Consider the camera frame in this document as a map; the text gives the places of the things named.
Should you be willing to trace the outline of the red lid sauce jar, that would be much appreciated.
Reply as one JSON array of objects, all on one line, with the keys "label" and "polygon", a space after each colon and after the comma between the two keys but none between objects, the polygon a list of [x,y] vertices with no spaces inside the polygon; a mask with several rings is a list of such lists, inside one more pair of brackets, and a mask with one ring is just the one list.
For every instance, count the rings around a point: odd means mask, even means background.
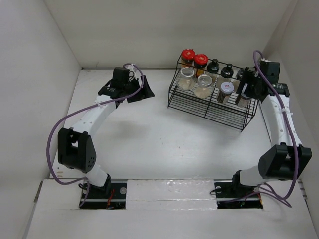
[{"label": "red lid sauce jar", "polygon": [[205,54],[197,54],[194,57],[194,67],[196,69],[196,76],[200,76],[201,74],[204,74],[205,67],[207,66],[209,58]]},{"label": "red lid sauce jar", "polygon": [[185,49],[181,53],[182,67],[192,67],[196,53],[193,49]]}]

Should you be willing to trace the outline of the white lid spice jar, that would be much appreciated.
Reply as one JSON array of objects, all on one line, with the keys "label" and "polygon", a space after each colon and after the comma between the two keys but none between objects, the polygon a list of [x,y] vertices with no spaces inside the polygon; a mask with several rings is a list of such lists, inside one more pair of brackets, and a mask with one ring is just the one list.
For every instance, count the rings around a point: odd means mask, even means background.
[{"label": "white lid spice jar", "polygon": [[232,82],[223,82],[220,86],[219,93],[217,95],[217,101],[222,104],[226,104],[234,91],[234,85]]},{"label": "white lid spice jar", "polygon": [[235,104],[240,108],[245,108],[250,103],[251,98],[248,97],[244,92],[240,93],[235,101]]}]

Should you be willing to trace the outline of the black cap spice grinder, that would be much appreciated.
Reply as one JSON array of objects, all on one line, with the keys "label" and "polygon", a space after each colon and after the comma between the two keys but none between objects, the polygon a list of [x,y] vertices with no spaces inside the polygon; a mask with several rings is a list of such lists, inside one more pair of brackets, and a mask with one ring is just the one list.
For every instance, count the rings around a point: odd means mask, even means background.
[{"label": "black cap spice grinder", "polygon": [[235,86],[239,86],[240,83],[241,83],[241,80],[243,78],[243,75],[244,75],[244,72],[245,72],[245,68],[244,69],[240,69],[237,71],[237,74],[236,74],[236,79],[233,80],[233,84]]},{"label": "black cap spice grinder", "polygon": [[218,77],[218,71],[219,71],[219,63],[217,59],[213,59],[206,68],[206,73],[209,75],[213,82],[217,80]]},{"label": "black cap spice grinder", "polygon": [[217,79],[217,87],[221,87],[221,84],[224,82],[230,82],[234,74],[233,65],[227,64],[221,69],[220,76]]}]

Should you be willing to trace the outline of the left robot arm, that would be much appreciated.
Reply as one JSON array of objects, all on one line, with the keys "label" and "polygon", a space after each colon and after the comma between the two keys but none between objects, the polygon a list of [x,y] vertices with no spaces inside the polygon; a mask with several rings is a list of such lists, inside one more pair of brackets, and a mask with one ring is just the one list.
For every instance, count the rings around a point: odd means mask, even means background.
[{"label": "left robot arm", "polygon": [[111,177],[97,164],[93,136],[120,103],[154,97],[147,79],[134,64],[113,69],[112,78],[98,91],[93,107],[70,128],[58,132],[57,159],[59,164],[75,169],[88,179],[85,188],[94,189],[99,197],[111,193]]}]

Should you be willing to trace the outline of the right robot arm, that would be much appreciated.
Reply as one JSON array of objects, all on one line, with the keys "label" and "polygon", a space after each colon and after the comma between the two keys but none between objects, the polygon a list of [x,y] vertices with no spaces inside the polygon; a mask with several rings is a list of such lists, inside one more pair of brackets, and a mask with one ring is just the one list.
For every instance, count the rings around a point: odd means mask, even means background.
[{"label": "right robot arm", "polygon": [[312,157],[311,149],[303,146],[295,131],[290,92],[286,84],[278,82],[279,74],[280,64],[265,59],[257,62],[255,70],[245,68],[243,71],[236,104],[249,99],[260,103],[270,132],[271,148],[256,166],[233,175],[230,190],[236,196],[268,181],[290,180],[295,184]]}]

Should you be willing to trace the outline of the clear glass jar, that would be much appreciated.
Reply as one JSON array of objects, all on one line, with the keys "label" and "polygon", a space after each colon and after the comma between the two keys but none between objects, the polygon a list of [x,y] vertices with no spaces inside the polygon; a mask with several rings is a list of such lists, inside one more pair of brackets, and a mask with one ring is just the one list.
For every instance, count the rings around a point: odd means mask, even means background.
[{"label": "clear glass jar", "polygon": [[183,67],[177,76],[177,84],[184,91],[192,90],[195,85],[194,77],[195,70],[192,67]]},{"label": "clear glass jar", "polygon": [[207,74],[201,74],[197,78],[197,84],[193,93],[196,97],[204,99],[209,97],[212,94],[213,88],[213,79]]}]

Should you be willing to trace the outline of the clear glass jar front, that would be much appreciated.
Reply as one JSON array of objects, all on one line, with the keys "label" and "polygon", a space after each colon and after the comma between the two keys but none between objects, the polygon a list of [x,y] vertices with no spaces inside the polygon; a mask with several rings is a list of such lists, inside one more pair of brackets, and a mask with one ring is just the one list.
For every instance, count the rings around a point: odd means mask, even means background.
[{"label": "clear glass jar front", "polygon": [[201,74],[197,78],[197,84],[193,93],[196,97],[204,99],[209,97],[212,94],[213,88],[213,79],[207,74]]}]

